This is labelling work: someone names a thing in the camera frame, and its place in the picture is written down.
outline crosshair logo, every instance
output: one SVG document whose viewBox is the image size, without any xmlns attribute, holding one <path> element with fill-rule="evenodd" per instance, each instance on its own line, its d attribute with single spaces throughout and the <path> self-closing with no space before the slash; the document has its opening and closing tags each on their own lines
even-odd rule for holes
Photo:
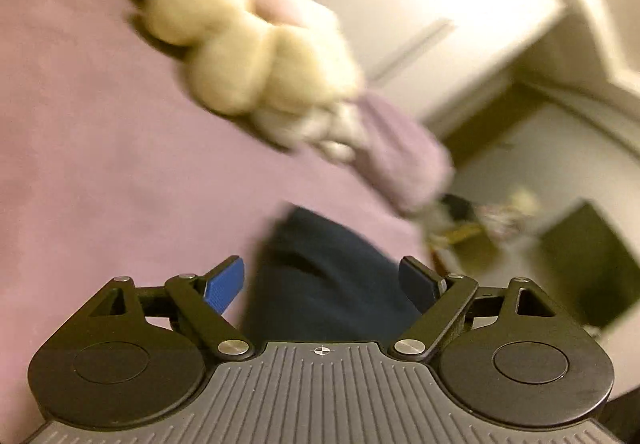
<svg viewBox="0 0 640 444">
<path fill-rule="evenodd" d="M 319 356 L 325 356 L 326 354 L 328 354 L 329 352 L 334 352 L 335 350 L 330 350 L 327 347 L 318 347 L 318 348 L 314 348 L 314 353 L 318 354 Z"/>
</svg>

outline black lever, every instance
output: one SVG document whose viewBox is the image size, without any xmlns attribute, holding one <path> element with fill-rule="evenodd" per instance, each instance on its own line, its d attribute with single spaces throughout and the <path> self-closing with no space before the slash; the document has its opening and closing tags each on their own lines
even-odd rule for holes
<svg viewBox="0 0 640 444">
<path fill-rule="evenodd" d="M 478 283 L 466 276 L 449 275 L 444 279 L 445 287 L 441 277 L 414 258 L 404 258 L 401 265 L 412 265 L 422 270 L 427 283 L 431 282 L 438 291 L 446 290 L 388 350 L 391 356 L 399 360 L 424 361 L 463 329 L 465 312 L 474 298 Z"/>
<path fill-rule="evenodd" d="M 203 299 L 206 283 L 235 262 L 227 258 L 202 277 L 193 274 L 174 276 L 164 288 L 173 300 L 178 314 L 179 331 L 190 340 L 204 345 L 217 358 L 240 361 L 254 354 L 254 347 L 240 331 L 231 326 Z"/>
</svg>

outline pink fabric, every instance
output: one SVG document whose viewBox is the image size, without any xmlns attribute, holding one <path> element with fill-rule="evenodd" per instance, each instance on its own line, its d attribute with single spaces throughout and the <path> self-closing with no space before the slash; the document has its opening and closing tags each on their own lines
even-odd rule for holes
<svg viewBox="0 0 640 444">
<path fill-rule="evenodd" d="M 449 153 L 424 126 L 374 93 L 358 105 L 369 143 L 354 167 L 366 181 L 403 215 L 446 191 L 453 176 Z"/>
<path fill-rule="evenodd" d="M 390 257 L 420 233 L 351 169 L 272 149 L 198 107 L 129 0 L 0 0 L 0 442 L 41 422 L 36 349 L 114 275 L 249 264 L 287 202 Z M 244 296 L 226 312 L 236 322 Z"/>
</svg>

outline cream plush toy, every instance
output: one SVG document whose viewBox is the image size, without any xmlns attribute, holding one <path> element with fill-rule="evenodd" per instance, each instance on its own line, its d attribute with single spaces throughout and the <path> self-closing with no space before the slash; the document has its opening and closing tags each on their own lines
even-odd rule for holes
<svg viewBox="0 0 640 444">
<path fill-rule="evenodd" d="M 337 17 L 312 0 L 146 0 L 159 40 L 189 46 L 194 96 L 227 116 L 248 115 L 274 143 L 317 145 L 350 161 L 366 144 L 353 100 L 363 77 Z"/>
</svg>

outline navy pants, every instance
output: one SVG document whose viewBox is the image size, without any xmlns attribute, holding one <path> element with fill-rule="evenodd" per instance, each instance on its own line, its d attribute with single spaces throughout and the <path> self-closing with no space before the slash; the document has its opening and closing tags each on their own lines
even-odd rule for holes
<svg viewBox="0 0 640 444">
<path fill-rule="evenodd" d="M 267 241 L 241 328 L 268 341 L 379 342 L 420 316 L 398 265 L 338 223 L 295 207 Z"/>
</svg>

